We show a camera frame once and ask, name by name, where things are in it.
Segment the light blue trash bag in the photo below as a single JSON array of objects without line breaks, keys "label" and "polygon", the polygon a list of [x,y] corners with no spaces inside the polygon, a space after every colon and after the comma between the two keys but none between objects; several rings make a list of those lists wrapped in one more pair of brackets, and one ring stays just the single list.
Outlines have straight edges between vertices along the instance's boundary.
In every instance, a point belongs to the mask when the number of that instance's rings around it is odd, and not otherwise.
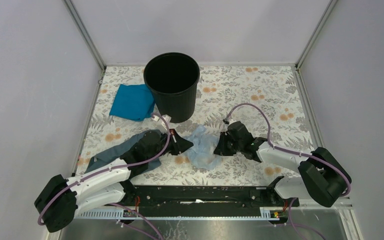
[{"label": "light blue trash bag", "polygon": [[206,131],[206,127],[200,124],[190,135],[185,137],[187,141],[193,143],[193,146],[184,154],[194,167],[212,171],[221,164],[222,157],[214,154],[219,137],[207,134]]}]

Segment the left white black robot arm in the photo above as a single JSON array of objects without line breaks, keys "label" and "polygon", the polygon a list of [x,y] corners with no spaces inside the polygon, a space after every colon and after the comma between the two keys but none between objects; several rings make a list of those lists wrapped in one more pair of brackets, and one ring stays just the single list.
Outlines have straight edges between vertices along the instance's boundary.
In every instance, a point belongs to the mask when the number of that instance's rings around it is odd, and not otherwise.
[{"label": "left white black robot arm", "polygon": [[175,129],[135,134],[94,155],[85,173],[69,178],[53,176],[34,201],[39,213],[37,223],[54,233],[96,207],[118,202],[128,206],[135,200],[132,178],[159,167],[160,156],[177,156],[193,145]]}]

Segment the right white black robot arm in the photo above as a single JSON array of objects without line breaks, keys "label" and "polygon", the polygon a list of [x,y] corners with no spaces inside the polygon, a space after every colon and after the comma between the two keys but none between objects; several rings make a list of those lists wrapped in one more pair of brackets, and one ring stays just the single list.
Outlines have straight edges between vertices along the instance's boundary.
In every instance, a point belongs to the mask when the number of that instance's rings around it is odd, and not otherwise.
[{"label": "right white black robot arm", "polygon": [[319,205],[330,208],[352,183],[350,175],[324,147],[299,152],[270,144],[264,137],[253,137],[240,121],[225,119],[223,122],[227,130],[220,133],[215,155],[241,153],[248,160],[277,165],[299,174],[273,183],[273,188],[266,193],[267,201],[273,206],[290,198],[312,198]]}]

